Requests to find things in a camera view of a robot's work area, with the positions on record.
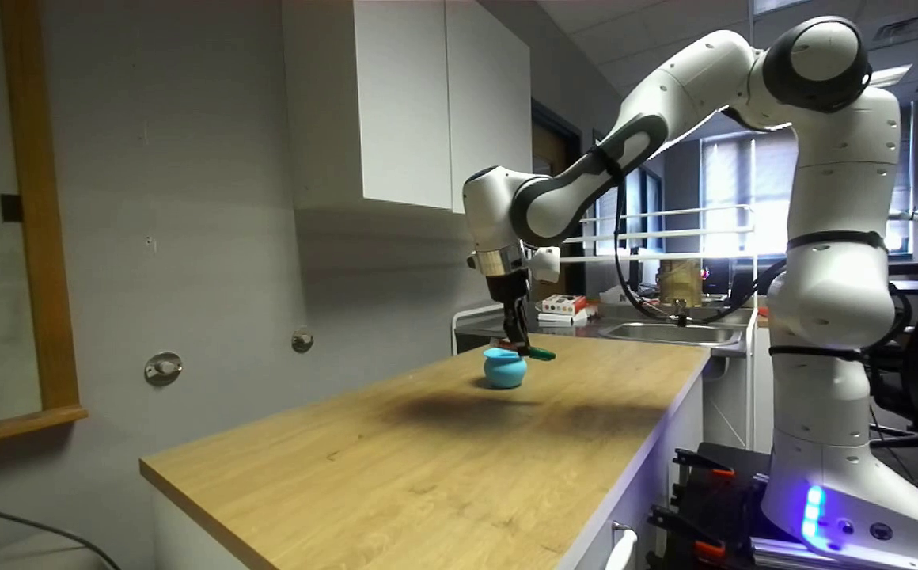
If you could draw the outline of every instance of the cabinet door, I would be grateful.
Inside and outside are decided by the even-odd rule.
[[[355,0],[365,200],[449,208],[445,11]]]
[[[474,0],[445,0],[454,208],[481,168],[533,168],[527,47]]]

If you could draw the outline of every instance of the wall cabinet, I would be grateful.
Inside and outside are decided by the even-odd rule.
[[[461,180],[527,173],[527,47],[474,0],[285,0],[297,208],[461,208]]]

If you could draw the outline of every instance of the desk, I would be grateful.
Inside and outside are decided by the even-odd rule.
[[[558,363],[518,390],[481,387],[464,351],[143,461],[160,568],[595,568],[611,524],[641,526],[669,496],[670,449],[700,443],[708,354],[535,347]]]

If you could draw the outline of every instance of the white robotic arm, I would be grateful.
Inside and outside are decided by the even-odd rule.
[[[768,52],[712,31],[650,74],[611,133],[567,173],[486,168],[464,180],[461,200],[473,264],[506,310],[508,342],[527,348],[524,243],[559,243],[598,195],[717,111],[749,129],[788,124],[801,151],[788,265],[768,291],[776,443],[763,512],[838,568],[913,568],[918,488],[867,443],[862,348],[894,325],[879,236],[899,165],[899,104],[867,86],[863,53],[845,19],[811,19]]]

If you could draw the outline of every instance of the wooden table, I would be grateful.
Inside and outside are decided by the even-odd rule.
[[[157,456],[143,477],[247,568],[558,568],[705,365],[696,347],[535,335]]]

